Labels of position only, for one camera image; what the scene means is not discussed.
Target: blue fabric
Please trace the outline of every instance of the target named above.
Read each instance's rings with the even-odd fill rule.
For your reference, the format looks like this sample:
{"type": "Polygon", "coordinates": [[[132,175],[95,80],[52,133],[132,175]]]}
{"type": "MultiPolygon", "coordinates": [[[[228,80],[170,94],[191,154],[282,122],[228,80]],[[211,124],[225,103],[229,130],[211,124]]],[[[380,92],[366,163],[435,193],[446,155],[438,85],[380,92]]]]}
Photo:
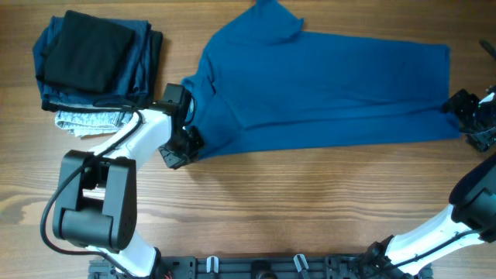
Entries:
{"type": "Polygon", "coordinates": [[[447,46],[302,27],[263,0],[211,38],[197,74],[182,81],[197,100],[201,158],[460,136],[440,112],[449,97],[447,46]]]}
{"type": "MultiPolygon", "coordinates": [[[[108,93],[98,95],[91,95],[86,92],[71,92],[70,94],[66,94],[41,81],[37,81],[43,101],[64,105],[91,105],[94,101],[102,98],[125,98],[133,100],[135,97],[148,95],[150,92],[148,87],[153,87],[152,84],[148,84],[151,60],[151,25],[147,21],[142,20],[108,20],[135,31],[133,43],[130,45],[126,58],[112,82],[112,89],[108,93]]],[[[36,41],[33,47],[36,74],[40,73],[43,69],[44,58],[41,55],[42,50],[60,32],[63,22],[64,18],[52,17],[48,27],[36,41]]]]}

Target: wooden surface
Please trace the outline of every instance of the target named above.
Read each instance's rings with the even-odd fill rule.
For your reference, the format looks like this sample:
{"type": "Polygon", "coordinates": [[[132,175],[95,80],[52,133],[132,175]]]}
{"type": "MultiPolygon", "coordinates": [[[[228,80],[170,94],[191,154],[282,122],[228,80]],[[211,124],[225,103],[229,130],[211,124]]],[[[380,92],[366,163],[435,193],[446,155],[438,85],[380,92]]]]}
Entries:
{"type": "MultiPolygon", "coordinates": [[[[167,82],[193,74],[210,36],[252,4],[0,6],[0,278],[85,278],[88,268],[88,257],[57,255],[39,237],[62,156],[105,140],[69,136],[40,109],[31,47],[50,17],[74,9],[148,19],[167,38],[160,94],[167,82]]],[[[466,88],[482,95],[496,81],[496,63],[477,44],[480,38],[496,43],[493,2],[283,4],[305,17],[311,31],[448,44],[451,93],[466,88]]],[[[434,216],[485,156],[460,139],[248,153],[173,171],[155,153],[139,172],[138,230],[166,256],[358,253],[434,216]]],[[[496,246],[466,248],[437,260],[434,269],[438,279],[496,277],[496,246]]]]}

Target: wood grain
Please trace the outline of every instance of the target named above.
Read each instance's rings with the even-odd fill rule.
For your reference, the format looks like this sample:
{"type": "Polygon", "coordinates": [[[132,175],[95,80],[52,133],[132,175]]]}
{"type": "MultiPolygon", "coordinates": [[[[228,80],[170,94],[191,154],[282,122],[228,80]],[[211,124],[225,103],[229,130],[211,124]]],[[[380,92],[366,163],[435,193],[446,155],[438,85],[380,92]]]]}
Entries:
{"type": "MultiPolygon", "coordinates": [[[[85,278],[88,268],[87,257],[57,255],[39,237],[62,156],[106,139],[68,136],[55,127],[53,114],[40,109],[31,47],[50,17],[73,9],[149,20],[166,37],[159,96],[167,82],[193,74],[211,35],[252,4],[0,6],[0,278],[85,278]]],[[[482,95],[495,82],[496,63],[477,43],[496,43],[494,2],[283,4],[311,31],[448,44],[452,93],[466,88],[482,95]]],[[[460,139],[247,153],[173,171],[155,153],[139,172],[138,229],[166,256],[362,252],[435,215],[454,184],[486,156],[460,139]]],[[[437,260],[434,269],[438,279],[495,277],[496,248],[466,248],[437,260]]]]}

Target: robotic arm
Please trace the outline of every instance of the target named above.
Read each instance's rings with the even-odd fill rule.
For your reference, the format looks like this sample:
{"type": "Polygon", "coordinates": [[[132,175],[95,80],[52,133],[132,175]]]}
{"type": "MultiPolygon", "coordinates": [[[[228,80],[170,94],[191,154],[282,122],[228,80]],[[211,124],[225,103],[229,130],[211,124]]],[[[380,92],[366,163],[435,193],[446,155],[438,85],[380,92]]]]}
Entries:
{"type": "Polygon", "coordinates": [[[437,216],[411,232],[373,243],[366,253],[308,259],[302,254],[294,258],[221,260],[214,256],[206,260],[161,257],[160,251],[135,230],[136,172],[155,149],[174,169],[198,159],[202,138],[195,127],[184,128],[192,102],[190,92],[168,84],[161,101],[137,112],[107,142],[90,152],[72,150],[64,157],[60,181],[142,122],[116,149],[79,173],[56,201],[54,235],[105,255],[106,260],[91,262],[88,278],[427,279],[431,276],[429,264],[434,260],[459,248],[496,239],[494,155],[458,183],[449,198],[450,205],[437,216]],[[105,189],[103,200],[85,194],[95,188],[105,189]]]}

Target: black mechanical component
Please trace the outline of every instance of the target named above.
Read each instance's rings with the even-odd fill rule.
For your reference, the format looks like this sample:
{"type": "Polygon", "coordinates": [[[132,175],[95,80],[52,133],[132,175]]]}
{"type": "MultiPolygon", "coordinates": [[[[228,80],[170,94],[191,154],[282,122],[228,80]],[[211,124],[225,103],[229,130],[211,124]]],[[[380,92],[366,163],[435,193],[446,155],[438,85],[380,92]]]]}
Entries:
{"type": "MultiPolygon", "coordinates": [[[[59,181],[93,156],[69,151],[62,160],[59,181]]],[[[129,245],[136,217],[136,161],[102,158],[60,193],[53,213],[53,234],[78,247],[98,246],[118,253],[129,245]],[[83,189],[93,190],[97,185],[105,188],[104,200],[83,195],[83,189]]]]}
{"type": "MultiPolygon", "coordinates": [[[[305,275],[298,272],[295,259],[291,257],[220,259],[218,273],[207,271],[207,259],[162,257],[161,262],[167,270],[166,275],[173,279],[432,279],[430,264],[415,276],[401,274],[400,277],[393,277],[394,275],[387,273],[374,275],[378,267],[372,263],[367,263],[367,271],[362,271],[365,256],[366,254],[336,254],[309,257],[305,259],[308,265],[305,275]]],[[[88,279],[96,278],[125,279],[105,260],[90,262],[88,279]]]]}
{"type": "Polygon", "coordinates": [[[460,121],[460,131],[467,134],[467,142],[484,152],[496,143],[496,105],[479,105],[480,101],[462,89],[444,103],[442,111],[454,113],[460,121]]]}
{"type": "Polygon", "coordinates": [[[449,196],[451,219],[481,230],[480,239],[496,240],[496,154],[479,164],[456,184],[449,196]]]}
{"type": "Polygon", "coordinates": [[[160,110],[172,118],[170,139],[158,150],[165,164],[175,170],[198,160],[198,152],[204,146],[203,139],[195,126],[184,128],[188,124],[186,118],[191,101],[196,106],[191,92],[184,86],[167,84],[162,100],[150,106],[150,109],[160,110]]]}

